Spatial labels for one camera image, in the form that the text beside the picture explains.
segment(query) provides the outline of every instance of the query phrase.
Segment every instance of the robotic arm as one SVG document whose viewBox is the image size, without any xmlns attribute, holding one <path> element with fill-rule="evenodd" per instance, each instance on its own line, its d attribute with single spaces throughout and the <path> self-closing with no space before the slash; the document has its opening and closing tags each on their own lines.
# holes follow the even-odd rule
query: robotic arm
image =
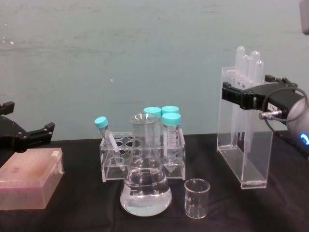
<svg viewBox="0 0 309 232">
<path fill-rule="evenodd" d="M 9 149 L 22 153 L 28 148 L 50 143 L 55 124 L 51 122 L 40 130 L 27 132 L 17 123 L 2 116 L 12 113 L 14 105 L 12 101 L 0 105 L 0 150 Z"/>
<path fill-rule="evenodd" d="M 238 104 L 244 110 L 261 110 L 259 117 L 277 120 L 285 124 L 290 135 L 299 147 L 309 152 L 309 102 L 304 91 L 297 88 L 287 78 L 274 78 L 266 75 L 267 84 L 241 90 L 224 82 L 222 99 Z"/>
</svg>

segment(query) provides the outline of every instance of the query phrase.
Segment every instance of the blue light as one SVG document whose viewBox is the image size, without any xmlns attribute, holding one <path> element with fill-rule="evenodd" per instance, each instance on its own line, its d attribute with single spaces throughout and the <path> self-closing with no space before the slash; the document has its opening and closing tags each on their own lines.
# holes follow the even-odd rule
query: blue light
<svg viewBox="0 0 309 232">
<path fill-rule="evenodd" d="M 309 138 L 308 138 L 308 136 L 307 136 L 306 134 L 302 133 L 301 136 L 300 136 L 300 138 L 303 140 L 303 142 L 304 142 L 304 144 L 305 144 L 306 146 L 309 145 Z"/>
</svg>

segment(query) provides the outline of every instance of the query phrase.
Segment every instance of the erlenmeyer flask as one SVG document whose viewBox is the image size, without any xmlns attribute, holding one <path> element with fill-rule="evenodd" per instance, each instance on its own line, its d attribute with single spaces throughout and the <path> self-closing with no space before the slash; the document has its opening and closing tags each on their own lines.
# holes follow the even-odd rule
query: erlenmeyer flask
<svg viewBox="0 0 309 232">
<path fill-rule="evenodd" d="M 170 204 L 172 194 L 158 155 L 158 117 L 141 113 L 131 118 L 133 146 L 120 203 L 129 213 L 153 216 Z"/>
</svg>

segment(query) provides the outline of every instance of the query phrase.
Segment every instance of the clear liquid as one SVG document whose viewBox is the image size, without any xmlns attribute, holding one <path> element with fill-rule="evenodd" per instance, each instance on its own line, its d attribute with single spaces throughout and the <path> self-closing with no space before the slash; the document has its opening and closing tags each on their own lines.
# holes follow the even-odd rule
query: clear liquid
<svg viewBox="0 0 309 232">
<path fill-rule="evenodd" d="M 120 196 L 122 207 L 141 217 L 163 212 L 172 194 L 165 174 L 154 168 L 135 169 L 127 176 Z"/>
</svg>

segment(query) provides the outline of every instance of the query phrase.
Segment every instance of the black cable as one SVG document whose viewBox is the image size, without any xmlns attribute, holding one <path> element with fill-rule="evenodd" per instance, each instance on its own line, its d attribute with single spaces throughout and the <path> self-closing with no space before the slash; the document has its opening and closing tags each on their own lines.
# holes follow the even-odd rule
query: black cable
<svg viewBox="0 0 309 232">
<path fill-rule="evenodd" d="M 272 128 L 272 126 L 269 124 L 269 122 L 267 121 L 266 118 L 264 118 L 264 121 L 265 121 L 266 125 L 270 128 L 270 130 L 271 130 L 272 132 L 274 132 L 274 134 L 275 134 L 276 136 L 280 137 L 281 139 L 283 139 L 284 141 L 286 141 L 287 143 L 289 143 L 289 144 L 291 144 L 291 145 L 293 145 L 293 146 L 296 144 L 296 143 L 294 142 L 293 139 L 291 139 L 291 138 L 289 138 L 289 137 L 287 137 L 287 136 L 285 136 L 285 135 L 283 135 L 283 134 L 280 134 L 280 133 L 278 133 L 277 131 L 275 131 L 275 129 Z"/>
<path fill-rule="evenodd" d="M 286 91 L 286 90 L 294 90 L 294 91 L 298 91 L 298 92 L 301 92 L 304 96 L 304 99 L 305 99 L 305 106 L 303 108 L 303 110 L 294 118 L 292 119 L 283 119 L 283 118 L 277 118 L 277 117 L 274 117 L 273 120 L 276 120 L 276 121 L 279 121 L 279 122 L 292 122 L 292 121 L 295 121 L 297 119 L 299 119 L 304 113 L 305 111 L 307 110 L 307 108 L 309 107 L 309 101 L 308 101 L 308 96 L 307 94 L 305 93 L 305 91 L 303 91 L 302 89 L 299 89 L 299 88 L 295 88 L 295 87 L 283 87 L 283 88 L 278 88 L 272 92 L 270 92 L 263 100 L 263 104 L 262 104 L 262 112 L 266 112 L 266 102 L 268 101 L 268 99 L 271 97 L 271 95 L 275 94 L 275 93 L 278 93 L 278 92 L 281 92 L 281 91 Z M 275 129 L 272 128 L 272 126 L 269 124 L 267 118 L 265 117 L 264 118 L 264 121 L 266 123 L 266 125 L 269 127 L 269 129 L 274 132 L 277 136 L 281 137 L 281 134 L 277 133 L 275 131 Z"/>
</svg>

